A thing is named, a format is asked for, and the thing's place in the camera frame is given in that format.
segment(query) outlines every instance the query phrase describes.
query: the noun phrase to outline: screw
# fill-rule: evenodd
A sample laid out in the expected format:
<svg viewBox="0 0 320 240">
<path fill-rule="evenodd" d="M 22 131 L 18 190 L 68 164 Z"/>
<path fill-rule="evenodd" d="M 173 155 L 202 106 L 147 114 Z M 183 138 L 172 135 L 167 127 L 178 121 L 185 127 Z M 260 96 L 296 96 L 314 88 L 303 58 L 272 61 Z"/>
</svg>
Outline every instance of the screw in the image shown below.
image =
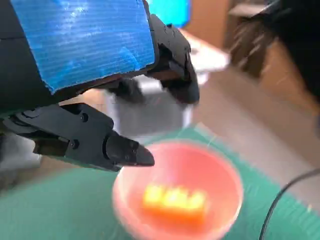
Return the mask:
<svg viewBox="0 0 320 240">
<path fill-rule="evenodd" d="M 81 115 L 81 120 L 82 120 L 83 123 L 88 122 L 88 120 L 89 120 L 88 114 L 82 113 L 82 115 Z"/>
<path fill-rule="evenodd" d="M 79 147 L 80 143 L 77 139 L 71 141 L 72 149 L 76 150 Z"/>
</svg>

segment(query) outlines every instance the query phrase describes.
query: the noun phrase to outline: background wall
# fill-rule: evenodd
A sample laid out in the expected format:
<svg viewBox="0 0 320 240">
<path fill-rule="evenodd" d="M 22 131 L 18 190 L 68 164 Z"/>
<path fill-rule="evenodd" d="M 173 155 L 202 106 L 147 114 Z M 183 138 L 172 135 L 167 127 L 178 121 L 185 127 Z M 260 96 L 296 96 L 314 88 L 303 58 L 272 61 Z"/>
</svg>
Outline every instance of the background wall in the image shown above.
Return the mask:
<svg viewBox="0 0 320 240">
<path fill-rule="evenodd" d="M 223 48 L 229 3 L 229 0 L 192 0 L 190 23 L 184 29 L 218 48 Z"/>
</svg>

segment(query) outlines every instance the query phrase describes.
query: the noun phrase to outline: orange block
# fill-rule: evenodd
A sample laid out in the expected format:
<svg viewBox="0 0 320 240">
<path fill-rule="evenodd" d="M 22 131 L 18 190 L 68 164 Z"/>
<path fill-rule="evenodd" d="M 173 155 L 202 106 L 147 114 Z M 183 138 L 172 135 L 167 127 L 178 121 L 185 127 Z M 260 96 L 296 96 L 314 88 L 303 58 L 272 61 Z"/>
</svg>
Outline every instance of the orange block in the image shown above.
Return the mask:
<svg viewBox="0 0 320 240">
<path fill-rule="evenodd" d="M 201 191 L 190 193 L 182 187 L 149 185 L 143 196 L 143 208 L 168 222 L 199 226 L 204 223 L 208 201 Z"/>
</svg>

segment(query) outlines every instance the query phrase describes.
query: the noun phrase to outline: white object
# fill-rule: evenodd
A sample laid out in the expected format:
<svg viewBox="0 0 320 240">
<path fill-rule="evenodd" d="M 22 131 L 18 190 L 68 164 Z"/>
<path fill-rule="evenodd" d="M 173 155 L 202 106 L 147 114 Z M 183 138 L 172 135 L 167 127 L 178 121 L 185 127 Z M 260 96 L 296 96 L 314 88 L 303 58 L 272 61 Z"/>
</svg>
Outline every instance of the white object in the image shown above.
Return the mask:
<svg viewBox="0 0 320 240">
<path fill-rule="evenodd" d="M 188 39 L 192 48 L 191 62 L 201 87 L 210 72 L 222 71 L 229 64 L 229 56 L 201 41 Z M 192 122 L 193 107 L 181 105 L 163 90 L 160 82 L 144 75 L 136 77 L 146 97 L 145 104 L 130 104 L 106 94 L 106 112 L 114 121 L 114 129 L 121 135 L 145 142 L 151 137 L 185 128 Z"/>
</svg>

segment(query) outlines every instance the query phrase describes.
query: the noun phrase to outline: floor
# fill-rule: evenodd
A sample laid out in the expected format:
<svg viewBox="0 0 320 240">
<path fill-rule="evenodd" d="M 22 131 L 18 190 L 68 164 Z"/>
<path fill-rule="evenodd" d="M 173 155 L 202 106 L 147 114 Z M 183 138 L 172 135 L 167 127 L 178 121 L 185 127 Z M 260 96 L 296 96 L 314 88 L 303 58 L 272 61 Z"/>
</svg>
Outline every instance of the floor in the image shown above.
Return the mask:
<svg viewBox="0 0 320 240">
<path fill-rule="evenodd" d="M 87 92 L 73 101 L 86 102 L 103 111 L 101 96 Z M 243 159 L 284 185 L 293 177 L 320 167 L 320 140 L 311 115 L 263 92 L 256 83 L 234 69 L 212 73 L 201 88 L 194 111 L 195 123 L 239 152 Z M 73 168 L 73 165 L 43 158 L 40 168 L 19 176 L 21 183 Z M 298 184 L 292 192 L 320 211 L 320 178 Z"/>
</svg>

